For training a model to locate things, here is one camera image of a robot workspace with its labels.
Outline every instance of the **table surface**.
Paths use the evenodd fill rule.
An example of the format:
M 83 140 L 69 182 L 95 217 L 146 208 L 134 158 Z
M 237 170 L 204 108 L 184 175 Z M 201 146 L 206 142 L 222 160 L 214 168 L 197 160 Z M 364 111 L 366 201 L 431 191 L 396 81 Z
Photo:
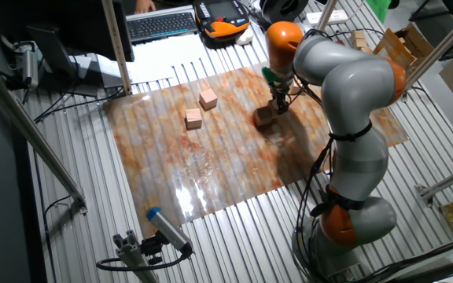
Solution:
M 340 1 L 337 9 L 344 9 L 351 15 L 360 2 Z M 305 10 L 306 13 L 319 11 L 322 6 L 313 1 Z M 298 20 L 304 20 L 304 13 Z M 363 5 L 346 24 L 333 25 L 326 31 L 334 33 L 338 29 L 350 31 L 356 28 L 384 29 L 369 6 Z M 134 91 L 146 93 L 177 86 L 266 61 L 264 35 L 259 28 L 253 26 L 252 29 L 255 34 L 252 44 L 204 49 L 206 56 L 172 66 L 175 78 L 138 84 Z M 380 40 L 371 33 L 366 33 L 366 37 L 371 47 Z M 348 44 L 347 35 L 340 35 L 338 39 Z M 386 237 L 358 249 L 362 262 L 360 268 L 352 268 L 356 278 L 367 270 L 376 270 L 453 240 L 437 207 L 425 208 L 413 190 L 416 183 L 432 185 L 453 173 L 451 129 L 422 92 L 411 90 L 409 93 L 407 103 L 396 102 L 390 109 L 410 141 L 389 149 L 388 171 L 372 193 L 392 204 L 398 226 Z M 31 95 L 25 108 L 34 118 L 58 98 L 58 94 Z M 90 100 L 66 95 L 61 104 Z M 47 215 L 57 281 L 137 282 L 133 274 L 109 273 L 95 268 L 96 261 L 116 257 L 112 235 L 125 235 L 129 229 L 133 229 L 139 238 L 142 235 L 127 176 L 102 105 L 93 103 L 58 112 L 38 127 L 83 189 L 89 209 L 86 215 L 70 214 L 68 207 L 72 202 L 65 200 L 63 205 L 50 209 Z M 41 160 L 37 167 L 31 166 L 31 170 L 38 211 L 42 207 L 37 170 L 41 175 L 45 206 L 67 196 Z M 310 208 L 320 201 L 315 189 L 323 188 L 326 183 L 325 175 L 319 175 L 312 183 Z M 290 250 L 301 189 L 301 183 L 293 183 L 181 225 L 183 232 L 190 236 L 196 254 L 191 261 L 157 271 L 160 281 L 303 282 L 304 276 L 293 264 Z M 453 200 L 453 186 L 438 193 L 436 199 L 441 203 Z M 39 225 L 44 235 L 41 216 Z M 53 281 L 44 238 L 42 242 L 48 281 Z M 165 247 L 160 254 L 165 262 L 177 259 L 178 255 L 172 247 Z
M 307 177 L 330 138 L 326 118 L 302 95 L 273 123 L 254 127 L 252 113 L 271 99 L 266 65 L 105 104 L 145 237 L 156 232 L 145 216 L 152 207 L 181 225 Z M 187 130 L 185 111 L 201 109 L 199 93 L 208 89 L 217 106 L 202 109 L 200 129 Z M 370 118 L 388 146 L 407 140 L 388 108 Z

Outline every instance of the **orange device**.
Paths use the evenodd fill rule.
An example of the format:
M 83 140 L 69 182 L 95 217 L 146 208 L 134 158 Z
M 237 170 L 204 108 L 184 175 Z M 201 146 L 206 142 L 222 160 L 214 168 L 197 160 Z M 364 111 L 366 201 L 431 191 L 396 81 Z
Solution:
M 195 6 L 195 16 L 202 34 L 217 41 L 235 39 L 249 26 L 248 12 L 235 0 L 202 2 Z

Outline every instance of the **gray robot arm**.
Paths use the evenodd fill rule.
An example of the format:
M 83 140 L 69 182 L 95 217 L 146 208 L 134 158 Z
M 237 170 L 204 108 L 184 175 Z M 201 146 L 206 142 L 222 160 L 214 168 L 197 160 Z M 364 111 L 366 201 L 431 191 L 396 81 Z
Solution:
M 371 127 L 369 117 L 401 96 L 406 76 L 391 61 L 336 44 L 319 33 L 304 36 L 297 28 L 278 22 L 268 29 L 270 70 L 286 82 L 283 86 L 294 75 L 322 86 L 322 107 L 336 146 L 326 193 L 327 199 L 339 201 L 319 212 L 317 234 L 325 236 L 319 251 L 346 252 L 385 236 L 396 225 L 392 206 L 369 197 L 384 177 L 389 157 L 386 141 Z M 263 113 L 269 113 L 270 106 L 271 101 Z M 256 119 L 257 113 L 261 112 L 253 114 L 255 122 L 262 120 Z

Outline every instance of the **black monitor stand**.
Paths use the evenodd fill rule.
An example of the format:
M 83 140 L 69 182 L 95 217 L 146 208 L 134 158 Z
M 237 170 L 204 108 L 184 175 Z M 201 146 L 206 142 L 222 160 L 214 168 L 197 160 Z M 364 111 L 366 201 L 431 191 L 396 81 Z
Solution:
M 70 61 L 69 54 L 59 39 L 57 28 L 29 25 L 28 31 L 52 70 L 50 73 L 45 68 L 41 68 L 39 88 L 59 93 L 97 97 L 99 89 L 104 87 L 98 62 L 91 61 L 85 78 L 81 79 L 78 77 L 80 66 Z

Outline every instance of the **green object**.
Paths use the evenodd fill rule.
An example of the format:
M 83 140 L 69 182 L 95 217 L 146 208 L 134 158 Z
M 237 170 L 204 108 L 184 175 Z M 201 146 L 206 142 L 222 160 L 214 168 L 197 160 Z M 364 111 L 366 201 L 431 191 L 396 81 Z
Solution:
M 370 5 L 370 8 L 374 11 L 377 18 L 384 23 L 385 14 L 387 13 L 387 9 L 389 8 L 389 4 L 391 4 L 391 0 L 366 0 L 366 3 Z
M 274 82 L 280 82 L 281 79 L 277 77 L 271 70 L 270 68 L 267 67 L 262 67 L 261 72 L 263 76 L 265 77 L 265 80 L 269 85 L 274 84 Z

